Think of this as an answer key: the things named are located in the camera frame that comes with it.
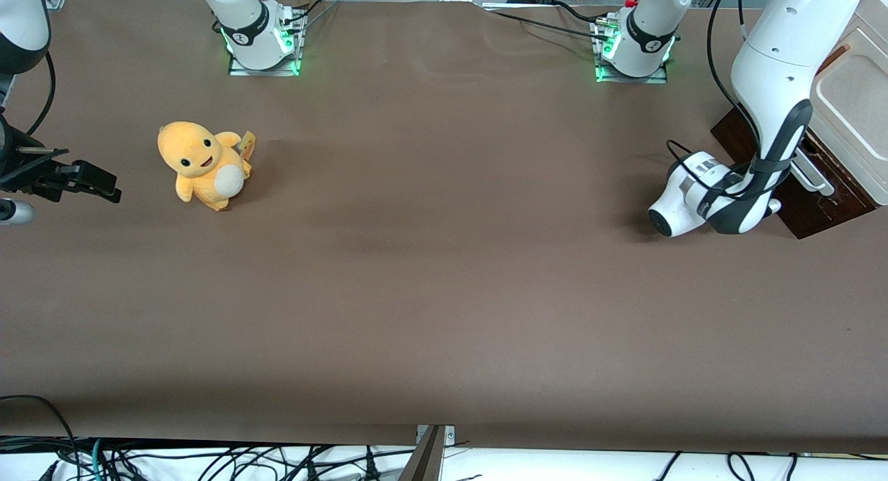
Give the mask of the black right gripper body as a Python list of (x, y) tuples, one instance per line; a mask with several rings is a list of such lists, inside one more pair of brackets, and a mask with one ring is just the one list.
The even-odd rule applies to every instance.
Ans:
[(35, 194), (55, 203), (64, 192), (73, 192), (67, 175), (58, 170), (66, 167), (55, 160), (69, 149), (48, 148), (34, 137), (10, 126), (1, 117), (1, 187), (3, 192)]

